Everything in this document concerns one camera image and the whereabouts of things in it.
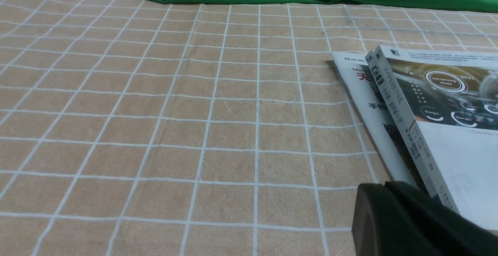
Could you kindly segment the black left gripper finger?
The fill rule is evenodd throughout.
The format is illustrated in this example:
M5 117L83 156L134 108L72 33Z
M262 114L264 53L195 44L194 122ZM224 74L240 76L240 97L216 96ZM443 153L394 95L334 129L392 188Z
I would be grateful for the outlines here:
M352 221L357 256L496 256L491 232L405 182L362 183Z

